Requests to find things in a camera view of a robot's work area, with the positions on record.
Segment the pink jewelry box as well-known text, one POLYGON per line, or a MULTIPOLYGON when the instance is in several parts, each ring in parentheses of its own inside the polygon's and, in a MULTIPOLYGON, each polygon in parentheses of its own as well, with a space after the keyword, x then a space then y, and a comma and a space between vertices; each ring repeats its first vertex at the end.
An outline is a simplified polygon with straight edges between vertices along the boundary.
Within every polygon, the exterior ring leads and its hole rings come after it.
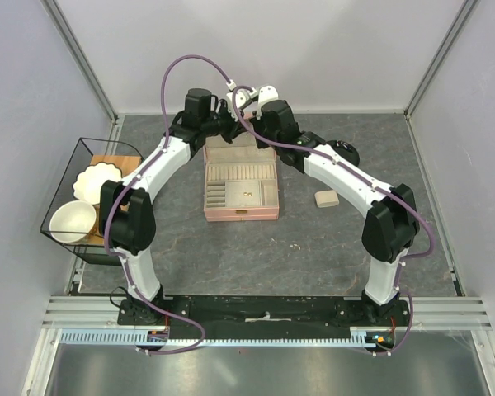
POLYGON ((248 132, 231 144, 209 137, 204 146, 204 214, 209 222, 277 220, 280 213, 276 154, 258 148, 248 132), (245 191, 252 196, 245 196, 245 191))

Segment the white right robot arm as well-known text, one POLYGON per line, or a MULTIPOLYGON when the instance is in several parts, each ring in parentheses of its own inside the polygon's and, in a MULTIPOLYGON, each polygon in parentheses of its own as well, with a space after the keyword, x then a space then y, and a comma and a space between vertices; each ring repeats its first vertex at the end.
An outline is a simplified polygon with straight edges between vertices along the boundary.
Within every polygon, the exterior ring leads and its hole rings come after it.
POLYGON ((350 162, 355 149, 302 131, 284 100, 274 100, 250 119, 257 142, 272 146, 281 161, 333 189, 364 218, 361 242, 370 255, 365 294, 374 304, 389 304, 398 293, 398 265, 420 231, 413 191, 381 182, 350 162))

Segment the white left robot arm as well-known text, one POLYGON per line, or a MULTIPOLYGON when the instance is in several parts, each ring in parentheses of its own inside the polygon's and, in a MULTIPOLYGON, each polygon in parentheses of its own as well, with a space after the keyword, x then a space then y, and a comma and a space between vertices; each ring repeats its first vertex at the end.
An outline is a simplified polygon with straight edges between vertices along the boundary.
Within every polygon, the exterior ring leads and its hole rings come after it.
POLYGON ((157 148, 129 176, 103 183, 98 228, 106 253, 123 266, 133 297, 154 301, 163 293, 150 249, 156 235, 157 194, 207 138, 227 134, 236 126, 224 99, 207 89, 192 88, 182 111, 167 122, 157 148))

